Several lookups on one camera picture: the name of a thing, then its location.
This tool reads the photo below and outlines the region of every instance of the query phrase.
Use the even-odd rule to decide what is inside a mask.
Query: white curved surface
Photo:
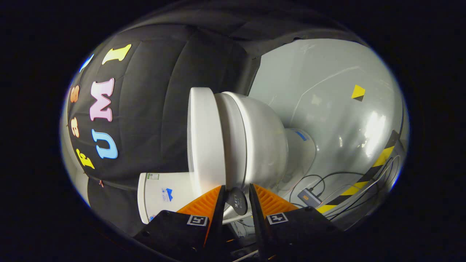
[[[226,183],[225,150],[215,97],[193,87],[188,102],[188,159],[195,197]]]
[[[215,94],[225,148],[226,189],[243,187],[246,172],[246,135],[240,110],[227,94]]]
[[[274,188],[283,178],[287,165],[288,145],[283,124],[263,102],[232,92],[223,94],[234,99],[243,118],[247,148],[245,186],[255,183]]]

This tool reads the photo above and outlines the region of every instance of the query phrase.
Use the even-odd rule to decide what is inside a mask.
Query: yellow letter
[[[90,166],[90,167],[92,167],[92,169],[95,169],[94,165],[92,164],[90,159],[86,158],[86,156],[84,154],[79,153],[79,149],[76,149],[76,153],[78,153],[79,160],[81,160],[81,163],[82,163],[83,166]]]
[[[113,48],[110,49],[108,53],[105,55],[105,57],[103,58],[102,65],[105,64],[105,62],[107,62],[108,60],[114,60],[114,59],[118,59],[119,61],[123,60],[126,54],[128,53],[128,51],[130,50],[130,48],[131,48],[131,44],[123,48],[120,48],[120,49],[115,49],[115,50],[113,50]]]

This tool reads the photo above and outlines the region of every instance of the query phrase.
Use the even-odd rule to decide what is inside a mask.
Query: small electronic device
[[[298,194],[299,199],[301,199],[308,207],[317,207],[319,206],[322,201],[314,195],[312,192],[310,192],[307,188],[304,188],[299,194]]]

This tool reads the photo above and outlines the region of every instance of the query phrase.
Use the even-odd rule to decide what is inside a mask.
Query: black cable
[[[364,200],[363,202],[359,203],[358,205],[356,205],[356,206],[354,206],[354,207],[352,207],[352,208],[350,208],[350,209],[343,210],[343,211],[341,211],[340,213],[347,212],[347,211],[349,211],[349,210],[351,210],[351,209],[354,209],[354,208],[356,208],[356,207],[359,207],[359,206],[361,206],[361,205],[367,203],[367,202],[368,202],[369,200],[371,200],[373,197],[377,196],[377,195],[379,194],[379,192],[380,192],[380,189],[379,189],[379,187],[378,187],[377,184],[376,184],[376,187],[377,187],[377,192],[376,192],[375,194],[373,194],[372,196],[370,196],[368,199]],[[329,217],[331,217],[331,216],[336,216],[336,215],[338,215],[338,214],[339,214],[339,213],[336,213],[336,214],[333,214],[333,215],[329,215],[329,216],[326,216],[326,218],[329,218]]]
[[[317,184],[314,187],[316,187],[318,184],[320,184],[320,182],[324,182],[324,189],[325,189],[325,181],[324,180],[329,176],[338,175],[338,174],[356,174],[356,175],[361,175],[361,176],[364,175],[362,173],[357,173],[357,172],[345,172],[345,171],[333,172],[333,173],[330,173],[330,174],[324,176],[323,178],[321,178],[321,180],[319,182],[317,182]]]
[[[293,191],[294,191],[295,188],[298,186],[298,184],[299,184],[303,179],[305,179],[306,177],[312,177],[312,176],[318,177],[318,178],[320,178],[321,181],[322,181],[322,177],[319,176],[319,175],[307,175],[307,176],[303,176],[303,177],[298,181],[298,183],[296,183],[296,185],[293,187],[293,189],[291,190],[291,193],[290,193],[290,197],[289,197],[288,202],[291,202],[291,195],[293,194]],[[324,190],[325,190],[325,182],[323,183],[323,190],[322,190],[322,192],[323,192]]]
[[[248,228],[253,228],[253,227],[254,227],[254,226],[248,226],[248,225],[246,225],[246,224],[243,224],[243,223],[241,223],[241,221],[238,221],[238,223],[241,224],[241,225],[243,225],[243,226],[246,226],[246,227],[248,227]]]
[[[300,207],[304,207],[304,206],[302,206],[302,205],[300,205],[300,204],[296,204],[296,203],[291,203],[291,204],[297,205],[297,206],[300,206]]]
[[[382,173],[384,172],[385,167],[387,167],[388,162],[389,162],[391,159],[393,159],[393,157],[392,157],[392,158],[389,158],[388,161],[387,161],[387,163],[385,163],[385,165],[382,167],[381,172],[380,172],[380,175],[377,177],[377,179],[379,179],[380,176],[382,176]],[[373,196],[378,195],[379,192],[380,192],[377,183],[376,183],[376,186],[377,186],[377,193],[375,193]],[[354,201],[349,207],[345,208],[345,209],[344,209],[343,211],[341,211],[340,213],[335,214],[334,217],[332,217],[332,218],[329,219],[329,220],[332,221],[334,218],[336,218],[337,216],[341,215],[343,212],[349,211],[350,208],[351,208],[354,204],[356,204],[367,192],[368,192],[368,191],[364,192],[364,193],[363,193],[356,201]],[[361,204],[359,204],[359,205],[357,205],[357,206],[355,206],[355,207],[353,207],[353,208],[356,208],[356,207],[362,205],[363,203],[367,202],[369,199],[367,199],[366,201],[362,202]]]

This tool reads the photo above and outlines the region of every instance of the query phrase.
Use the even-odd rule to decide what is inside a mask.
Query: yellow triangle sticker
[[[351,96],[351,98],[357,98],[357,97],[362,97],[364,96],[364,93],[366,92],[366,89],[358,86],[358,85],[355,85],[354,86],[354,90],[353,90],[353,95]]]

